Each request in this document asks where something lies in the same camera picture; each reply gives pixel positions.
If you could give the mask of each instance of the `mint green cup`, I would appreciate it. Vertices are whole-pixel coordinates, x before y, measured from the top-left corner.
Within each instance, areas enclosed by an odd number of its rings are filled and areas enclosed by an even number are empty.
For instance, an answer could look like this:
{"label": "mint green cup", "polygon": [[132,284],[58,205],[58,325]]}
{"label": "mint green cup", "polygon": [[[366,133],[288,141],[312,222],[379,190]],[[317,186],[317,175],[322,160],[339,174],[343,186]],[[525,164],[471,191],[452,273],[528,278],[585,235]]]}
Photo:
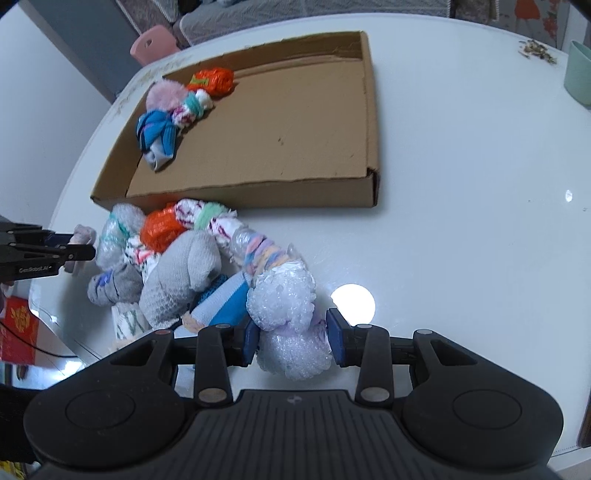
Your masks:
{"label": "mint green cup", "polygon": [[591,48],[577,41],[570,44],[564,88],[578,103],[591,108]]}

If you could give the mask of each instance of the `pink fluffy ball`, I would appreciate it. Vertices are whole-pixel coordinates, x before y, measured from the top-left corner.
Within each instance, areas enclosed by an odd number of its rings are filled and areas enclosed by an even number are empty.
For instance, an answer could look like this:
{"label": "pink fluffy ball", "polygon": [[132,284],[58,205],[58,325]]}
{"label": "pink fluffy ball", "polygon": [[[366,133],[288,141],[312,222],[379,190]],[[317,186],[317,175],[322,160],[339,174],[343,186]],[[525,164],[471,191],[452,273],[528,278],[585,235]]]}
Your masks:
{"label": "pink fluffy ball", "polygon": [[169,112],[180,106],[189,91],[184,85],[174,80],[159,80],[152,85],[146,97],[146,108],[150,110],[163,110]]}

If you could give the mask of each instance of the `orange plastic bag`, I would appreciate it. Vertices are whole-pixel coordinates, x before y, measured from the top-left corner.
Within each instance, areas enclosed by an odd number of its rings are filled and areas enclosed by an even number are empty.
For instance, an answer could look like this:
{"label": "orange plastic bag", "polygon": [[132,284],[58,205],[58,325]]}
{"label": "orange plastic bag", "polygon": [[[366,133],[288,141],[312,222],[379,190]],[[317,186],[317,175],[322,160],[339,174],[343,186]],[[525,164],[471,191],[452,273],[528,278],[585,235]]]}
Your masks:
{"label": "orange plastic bag", "polygon": [[212,97],[222,97],[234,87],[234,72],[222,67],[210,70],[199,70],[187,85],[193,92],[202,88]]}
{"label": "orange plastic bag", "polygon": [[186,230],[174,214],[174,204],[170,204],[164,210],[156,210],[146,217],[139,232],[139,240],[150,250],[161,254]]}

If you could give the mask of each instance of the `green fabric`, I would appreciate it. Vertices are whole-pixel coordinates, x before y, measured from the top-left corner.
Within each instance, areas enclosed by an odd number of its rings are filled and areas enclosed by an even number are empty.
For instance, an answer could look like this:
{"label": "green fabric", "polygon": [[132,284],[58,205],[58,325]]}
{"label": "green fabric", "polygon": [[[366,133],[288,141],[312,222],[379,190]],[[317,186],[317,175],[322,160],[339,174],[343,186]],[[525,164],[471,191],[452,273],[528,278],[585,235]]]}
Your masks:
{"label": "green fabric", "polygon": [[205,230],[212,221],[212,218],[219,216],[222,213],[229,211],[228,207],[216,202],[207,202],[199,213],[199,216],[195,219],[193,229]]}

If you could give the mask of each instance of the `black gripper base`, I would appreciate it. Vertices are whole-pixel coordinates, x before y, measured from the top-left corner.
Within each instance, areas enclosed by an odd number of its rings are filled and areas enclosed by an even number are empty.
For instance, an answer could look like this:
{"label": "black gripper base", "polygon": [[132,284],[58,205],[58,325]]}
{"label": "black gripper base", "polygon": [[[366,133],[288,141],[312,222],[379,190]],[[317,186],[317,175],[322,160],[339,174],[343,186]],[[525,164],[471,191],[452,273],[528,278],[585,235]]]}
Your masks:
{"label": "black gripper base", "polygon": [[[388,410],[357,406],[345,391],[246,390],[202,410],[184,437],[141,465],[76,472],[46,464],[35,480],[478,480],[414,447]],[[556,480],[537,465],[495,479]]]}

